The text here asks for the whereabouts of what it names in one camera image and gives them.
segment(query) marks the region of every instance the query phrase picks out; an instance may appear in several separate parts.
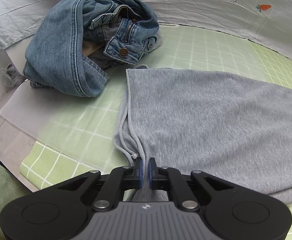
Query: metal screw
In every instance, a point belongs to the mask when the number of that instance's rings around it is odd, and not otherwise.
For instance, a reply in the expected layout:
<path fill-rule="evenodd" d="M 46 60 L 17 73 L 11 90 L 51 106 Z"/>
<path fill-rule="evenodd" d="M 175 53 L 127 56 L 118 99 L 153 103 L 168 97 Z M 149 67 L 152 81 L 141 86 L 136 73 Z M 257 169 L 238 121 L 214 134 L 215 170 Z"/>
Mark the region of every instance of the metal screw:
<path fill-rule="evenodd" d="M 198 203 L 193 200 L 186 200 L 181 205 L 187 209 L 194 209 L 198 207 Z"/>
<path fill-rule="evenodd" d="M 100 209 L 104 209 L 104 208 L 108 208 L 110 205 L 110 203 L 107 201 L 107 200 L 97 200 L 95 203 L 94 203 L 94 206 L 96 208 L 100 208 Z"/>

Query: metal button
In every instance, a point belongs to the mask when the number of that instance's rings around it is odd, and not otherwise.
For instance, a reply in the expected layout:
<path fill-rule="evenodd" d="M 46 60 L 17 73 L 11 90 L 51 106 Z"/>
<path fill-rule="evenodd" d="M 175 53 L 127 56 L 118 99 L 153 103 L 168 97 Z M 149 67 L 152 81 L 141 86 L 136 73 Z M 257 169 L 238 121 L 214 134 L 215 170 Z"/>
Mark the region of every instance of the metal button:
<path fill-rule="evenodd" d="M 126 56 L 128 55 L 128 49 L 126 49 L 126 48 L 121 48 L 121 49 L 119 50 L 119 55 L 120 55 L 121 57 L 126 57 Z"/>
<path fill-rule="evenodd" d="M 103 209 L 103 208 L 108 208 L 110 205 L 110 203 L 107 201 L 107 200 L 97 200 L 95 203 L 94 203 L 94 206 L 96 208 L 100 208 L 100 209 Z"/>
<path fill-rule="evenodd" d="M 182 203 L 182 206 L 187 209 L 193 209 L 198 207 L 198 203 L 193 200 L 186 200 Z"/>

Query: jeans seam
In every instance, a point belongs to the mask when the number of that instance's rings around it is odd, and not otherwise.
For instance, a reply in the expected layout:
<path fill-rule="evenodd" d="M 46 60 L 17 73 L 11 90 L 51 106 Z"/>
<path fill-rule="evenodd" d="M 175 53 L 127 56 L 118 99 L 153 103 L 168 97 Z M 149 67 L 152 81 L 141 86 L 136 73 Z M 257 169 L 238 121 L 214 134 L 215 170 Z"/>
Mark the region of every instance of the jeans seam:
<path fill-rule="evenodd" d="M 70 57 L 73 64 L 71 64 L 72 68 L 72 79 L 75 84 L 77 91 L 81 94 L 81 96 L 88 97 L 82 88 L 79 77 L 78 77 L 78 68 L 77 68 L 77 6 L 81 0 L 77 0 L 72 8 L 72 39 L 71 39 L 71 48 L 70 48 Z"/>
<path fill-rule="evenodd" d="M 87 56 L 85 56 L 85 55 L 83 55 L 83 60 L 87 63 L 87 64 L 89 64 L 91 67 L 93 67 L 101 76 L 102 76 L 102 78 L 104 78 L 104 80 L 105 81 L 107 81 L 107 79 L 109 78 L 109 76 L 108 76 L 108 74 L 105 72 L 105 71 L 103 71 L 96 63 L 95 63 L 95 65 L 97 66 L 95 66 L 94 64 L 92 64 L 90 61 L 92 61 L 91 59 L 89 59 L 89 57 L 87 57 Z"/>

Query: wrinkled fabric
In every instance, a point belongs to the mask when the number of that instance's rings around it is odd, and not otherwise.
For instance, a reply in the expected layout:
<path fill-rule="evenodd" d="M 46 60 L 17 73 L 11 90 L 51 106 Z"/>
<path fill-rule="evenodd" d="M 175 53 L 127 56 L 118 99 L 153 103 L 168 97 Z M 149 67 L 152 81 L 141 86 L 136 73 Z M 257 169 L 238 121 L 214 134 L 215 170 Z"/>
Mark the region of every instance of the wrinkled fabric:
<path fill-rule="evenodd" d="M 155 13 L 139 0 L 62 0 L 27 47 L 23 73 L 36 86 L 96 97 L 108 79 L 102 68 L 137 63 L 160 45 L 158 29 Z M 83 55 L 83 39 L 105 43 L 107 58 Z"/>
<path fill-rule="evenodd" d="M 292 90 L 227 72 L 128 69 L 114 144 L 292 202 Z M 144 176 L 138 201 L 167 200 Z"/>

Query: plastic bag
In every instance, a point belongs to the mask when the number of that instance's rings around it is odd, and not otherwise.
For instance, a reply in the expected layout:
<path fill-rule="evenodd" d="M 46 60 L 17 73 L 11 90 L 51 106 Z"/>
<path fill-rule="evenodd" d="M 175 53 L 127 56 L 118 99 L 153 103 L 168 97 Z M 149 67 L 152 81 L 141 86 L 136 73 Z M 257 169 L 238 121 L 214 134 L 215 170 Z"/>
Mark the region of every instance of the plastic bag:
<path fill-rule="evenodd" d="M 26 79 L 18 73 L 13 64 L 9 64 L 7 67 L 2 68 L 0 72 L 4 76 L 4 85 L 10 88 L 15 85 L 21 85 Z"/>

